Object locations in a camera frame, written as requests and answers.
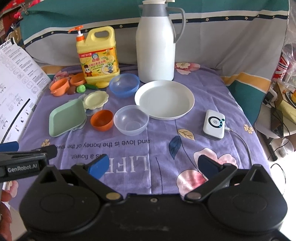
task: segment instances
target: blue leaf print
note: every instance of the blue leaf print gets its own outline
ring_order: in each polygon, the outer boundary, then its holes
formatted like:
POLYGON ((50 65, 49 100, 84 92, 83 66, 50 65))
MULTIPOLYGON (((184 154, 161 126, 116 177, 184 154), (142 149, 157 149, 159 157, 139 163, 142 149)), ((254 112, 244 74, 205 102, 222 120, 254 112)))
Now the blue leaf print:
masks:
POLYGON ((182 141, 180 136, 175 136, 169 143, 168 148, 173 159, 181 147, 182 141))

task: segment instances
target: blue bowl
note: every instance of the blue bowl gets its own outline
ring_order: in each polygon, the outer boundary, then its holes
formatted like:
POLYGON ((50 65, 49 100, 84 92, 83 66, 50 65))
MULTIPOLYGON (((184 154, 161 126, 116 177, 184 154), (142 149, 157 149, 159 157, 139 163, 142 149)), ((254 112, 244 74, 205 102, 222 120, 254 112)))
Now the blue bowl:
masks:
POLYGON ((139 89, 140 79, 134 74, 120 74, 114 77, 109 88, 113 94, 120 98, 127 98, 134 95, 139 89))

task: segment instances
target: white round tray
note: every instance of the white round tray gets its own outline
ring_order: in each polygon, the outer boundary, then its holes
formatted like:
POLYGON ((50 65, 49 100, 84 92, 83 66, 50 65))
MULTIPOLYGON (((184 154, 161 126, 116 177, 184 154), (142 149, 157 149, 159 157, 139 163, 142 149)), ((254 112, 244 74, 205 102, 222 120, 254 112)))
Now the white round tray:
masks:
POLYGON ((136 92, 136 105, 156 120, 171 121, 187 114, 194 106, 194 95, 186 86, 169 80, 156 80, 136 92))

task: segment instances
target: yellow detergent bottle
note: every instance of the yellow detergent bottle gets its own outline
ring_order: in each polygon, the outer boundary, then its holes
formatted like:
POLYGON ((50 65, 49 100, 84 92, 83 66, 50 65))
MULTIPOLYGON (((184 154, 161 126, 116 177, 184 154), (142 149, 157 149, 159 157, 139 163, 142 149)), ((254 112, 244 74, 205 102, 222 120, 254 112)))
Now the yellow detergent bottle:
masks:
POLYGON ((112 78, 120 74, 114 28, 106 26, 92 29, 86 39, 80 31, 81 28, 83 26, 70 29, 69 33, 78 31, 76 47, 85 80, 90 85, 105 88, 112 78), (108 32, 107 37, 95 36, 95 33, 104 31, 108 32))

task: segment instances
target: light green square plate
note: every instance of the light green square plate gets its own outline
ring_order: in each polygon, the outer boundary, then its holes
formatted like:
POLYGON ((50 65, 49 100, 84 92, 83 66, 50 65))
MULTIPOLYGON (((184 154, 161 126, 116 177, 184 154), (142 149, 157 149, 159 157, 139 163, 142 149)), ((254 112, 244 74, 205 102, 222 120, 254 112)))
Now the light green square plate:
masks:
POLYGON ((74 99, 54 109, 49 115, 49 134, 58 137, 83 124, 86 119, 83 102, 74 99))

